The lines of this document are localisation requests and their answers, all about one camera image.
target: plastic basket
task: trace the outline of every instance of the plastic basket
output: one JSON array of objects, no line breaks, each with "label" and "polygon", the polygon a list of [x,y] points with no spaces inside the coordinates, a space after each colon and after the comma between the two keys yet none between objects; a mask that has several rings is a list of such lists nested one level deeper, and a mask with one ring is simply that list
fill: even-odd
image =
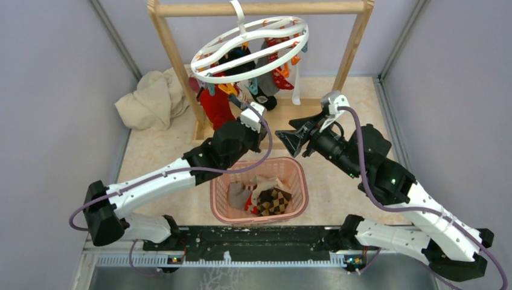
[{"label": "plastic basket", "polygon": [[[239,161],[230,169],[242,169],[256,161]],[[256,175],[266,178],[277,177],[290,188],[292,199],[283,214],[275,216],[255,216],[239,208],[233,208],[228,202],[229,185],[232,182],[247,183]],[[299,216],[307,207],[309,196],[302,166],[292,158],[269,158],[258,167],[243,173],[224,174],[210,182],[210,206],[213,215],[223,223],[266,224],[283,221]]]}]

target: white plastic hanger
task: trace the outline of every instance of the white plastic hanger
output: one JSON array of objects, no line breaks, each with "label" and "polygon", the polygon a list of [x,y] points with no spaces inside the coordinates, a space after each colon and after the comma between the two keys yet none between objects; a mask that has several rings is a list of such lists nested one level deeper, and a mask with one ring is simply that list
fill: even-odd
[{"label": "white plastic hanger", "polygon": [[[285,64],[290,59],[292,59],[293,56],[297,55],[306,45],[309,38],[309,29],[307,27],[307,23],[303,19],[293,16],[277,16],[244,24],[243,21],[245,17],[240,3],[238,3],[238,0],[232,0],[231,4],[237,13],[238,27],[229,30],[224,34],[221,34],[219,37],[206,44],[203,48],[201,48],[201,50],[199,50],[199,52],[196,53],[192,59],[192,62],[190,63],[190,66],[193,74],[197,79],[206,83],[234,83],[240,82],[242,80],[252,79],[253,77],[268,73],[269,71],[272,71]],[[281,27],[288,24],[293,25],[281,29]],[[251,28],[259,26],[261,27],[249,31]],[[229,41],[223,42],[224,39],[229,38],[236,33],[239,35],[233,37]],[[290,39],[263,50],[256,51],[239,59],[235,59],[230,62],[226,62],[210,68],[210,65],[218,62],[221,57],[228,53],[228,51],[235,47],[239,47],[245,42],[255,39],[283,37],[289,37]],[[268,56],[270,54],[276,53],[279,50],[290,47],[292,47],[292,49],[288,53],[280,56],[277,60],[260,68],[256,68],[252,71],[244,72],[234,76],[213,76],[214,74],[220,73],[227,69],[253,60],[257,60],[260,57]]]}]

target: wooden frame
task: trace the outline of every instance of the wooden frame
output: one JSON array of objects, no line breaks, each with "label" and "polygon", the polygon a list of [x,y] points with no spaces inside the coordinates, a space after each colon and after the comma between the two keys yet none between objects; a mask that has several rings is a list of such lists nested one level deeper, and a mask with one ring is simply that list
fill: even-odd
[{"label": "wooden frame", "polygon": [[[279,11],[282,15],[353,15],[356,20],[352,27],[347,47],[339,65],[338,74],[334,81],[333,90],[343,88],[348,71],[356,55],[357,48],[363,37],[368,20],[374,7],[374,0],[361,0],[355,2],[274,2],[274,3],[242,3],[245,15],[275,15]],[[147,4],[149,15],[156,31],[165,48],[165,52],[171,61],[178,80],[190,106],[196,115],[197,122],[194,128],[193,144],[200,144],[204,139],[213,134],[208,124],[201,105],[196,101],[195,93],[188,86],[188,74],[185,70],[178,46],[173,34],[165,20],[167,17],[193,17],[193,16],[236,16],[236,12],[230,3],[223,4],[170,4],[162,5],[158,0],[149,0]],[[308,99],[301,96],[301,106],[291,104],[290,100],[279,99],[278,106],[267,113],[266,120],[273,130],[291,129],[288,120],[301,118],[318,113],[318,97]],[[283,149],[282,144],[274,143],[274,148]],[[263,141],[261,147],[268,147],[268,141]]]}]

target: lavender wall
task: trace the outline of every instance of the lavender wall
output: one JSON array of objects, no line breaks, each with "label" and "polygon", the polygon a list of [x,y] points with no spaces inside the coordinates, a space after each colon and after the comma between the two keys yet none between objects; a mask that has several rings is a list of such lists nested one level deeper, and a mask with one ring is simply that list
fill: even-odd
[{"label": "lavender wall", "polygon": [[[512,2],[431,1],[386,86],[412,170],[512,274]],[[499,289],[492,264],[463,289]]]},{"label": "lavender wall", "polygon": [[70,289],[68,216],[114,178],[135,81],[84,0],[4,1],[0,39],[0,289]]},{"label": "lavender wall", "polygon": [[[162,43],[147,14],[146,0],[100,1],[135,63],[143,74],[150,70],[167,69],[171,66]],[[228,0],[161,0],[172,3],[223,3]],[[244,2],[276,2],[276,0],[240,0]],[[402,32],[417,0],[376,0],[370,22],[351,67],[351,74],[379,74],[384,67],[399,35]],[[254,21],[264,16],[248,16]],[[347,46],[355,16],[306,15],[303,18],[310,28],[308,53],[301,63],[301,74],[305,76],[332,76]],[[192,57],[206,43],[222,33],[236,27],[236,17],[168,18],[174,38],[184,61]],[[251,44],[259,50],[261,43]]]}]

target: clothes in basket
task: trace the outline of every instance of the clothes in basket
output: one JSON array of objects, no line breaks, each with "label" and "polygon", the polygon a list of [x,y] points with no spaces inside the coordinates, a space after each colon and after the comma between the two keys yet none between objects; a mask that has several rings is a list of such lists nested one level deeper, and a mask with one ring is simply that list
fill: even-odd
[{"label": "clothes in basket", "polygon": [[248,184],[232,182],[229,185],[230,206],[256,216],[283,214],[291,198],[290,189],[278,178],[257,175]]}]

